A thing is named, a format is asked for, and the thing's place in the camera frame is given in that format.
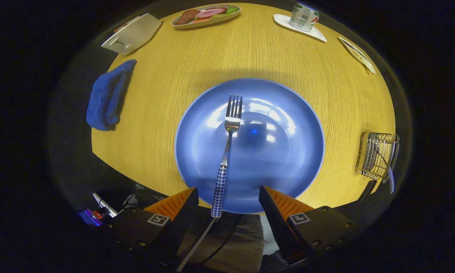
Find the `plate rim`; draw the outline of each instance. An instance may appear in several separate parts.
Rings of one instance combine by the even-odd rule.
[[[216,85],[214,85],[213,87],[211,88],[208,88],[207,90],[205,90],[202,94],[200,94],[190,105],[189,107],[187,107],[187,109],[184,111],[184,114],[182,115],[178,125],[177,125],[177,130],[175,130],[175,139],[174,139],[174,157],[175,157],[175,164],[177,166],[177,171],[178,171],[178,174],[180,175],[180,177],[182,178],[182,181],[184,182],[184,184],[188,187],[187,183],[185,182],[185,178],[184,176],[182,175],[181,171],[180,171],[180,168],[179,168],[179,165],[178,165],[178,158],[177,158],[177,140],[178,140],[178,131],[180,129],[180,125],[182,124],[182,121],[184,121],[184,118],[185,118],[185,115],[187,114],[187,112],[189,112],[190,108],[196,103],[196,101],[198,101],[201,97],[203,97],[207,92],[209,92],[210,90],[214,89],[214,88],[217,88],[218,86],[220,85],[223,85],[223,84],[226,84],[226,83],[229,83],[229,82],[233,82],[233,81],[241,81],[241,80],[257,80],[257,81],[264,81],[264,82],[269,82],[269,83],[274,83],[276,85],[279,85],[283,88],[286,88],[287,90],[291,91],[293,94],[295,94],[296,96],[298,96],[298,98],[300,98],[306,105],[307,107],[310,108],[310,110],[312,111],[312,113],[314,114],[314,116],[317,118],[317,121],[318,121],[318,125],[320,127],[320,130],[321,130],[321,138],[322,138],[322,142],[323,142],[323,149],[322,149],[322,155],[321,155],[321,162],[319,164],[319,167],[317,169],[317,173],[315,173],[312,181],[310,181],[310,183],[308,183],[307,187],[302,190],[302,192],[297,195],[295,197],[298,198],[300,197],[309,187],[310,185],[312,185],[313,181],[317,178],[317,176],[319,175],[320,173],[320,170],[321,170],[321,166],[323,165],[323,160],[325,159],[325,133],[323,132],[323,127],[321,126],[321,122],[320,122],[320,119],[319,117],[317,116],[317,113],[313,110],[312,106],[301,96],[299,95],[297,92],[295,92],[294,90],[292,90],[291,88],[285,86],[285,85],[282,85],[281,83],[277,83],[277,82],[274,82],[274,81],[271,81],[271,80],[266,80],[266,79],[261,79],[261,78],[238,78],[238,79],[232,79],[232,80],[229,80],[229,81],[224,81],[222,83],[218,83]],[[208,205],[212,206],[212,204],[206,200],[204,200],[203,198],[199,197],[200,200],[206,202]],[[238,213],[238,212],[234,212],[234,211],[230,211],[230,210],[227,210],[227,209],[222,209],[224,211],[227,211],[227,212],[231,212],[231,213]],[[264,211],[259,211],[259,212],[251,212],[251,213],[242,213],[242,214],[257,214],[257,213],[263,213]]]

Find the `white saucer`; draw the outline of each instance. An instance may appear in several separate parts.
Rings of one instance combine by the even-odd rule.
[[[291,19],[290,16],[286,16],[286,15],[282,15],[282,14],[274,14],[273,17],[274,17],[274,20],[278,24],[280,24],[281,26],[286,27],[287,29],[298,31],[299,33],[303,33],[305,35],[312,36],[312,37],[317,38],[319,40],[322,40],[324,42],[327,41],[325,39],[325,36],[323,36],[323,34],[316,27],[313,27],[312,31],[303,31],[303,30],[297,29],[294,26],[289,24],[289,20]]]

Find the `gray cloth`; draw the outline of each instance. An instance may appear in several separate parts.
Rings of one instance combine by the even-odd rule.
[[[213,230],[205,236],[197,250],[189,259],[189,263],[198,264],[210,256],[232,230],[238,214],[223,212]],[[205,230],[205,219],[197,221],[185,233],[177,256],[182,258]],[[205,266],[222,272],[258,273],[263,259],[263,226],[259,215],[242,215],[237,227],[224,247],[213,256]]]

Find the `fork handle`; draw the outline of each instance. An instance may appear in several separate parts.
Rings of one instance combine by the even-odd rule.
[[[216,188],[214,190],[214,201],[212,201],[212,210],[210,216],[220,217],[222,214],[222,198],[224,197],[224,186],[226,184],[226,167],[221,165],[217,173]]]

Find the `metal wire basket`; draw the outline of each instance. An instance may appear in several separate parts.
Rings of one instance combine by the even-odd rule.
[[[359,158],[355,170],[369,178],[385,183],[396,165],[399,135],[390,133],[362,133]]]

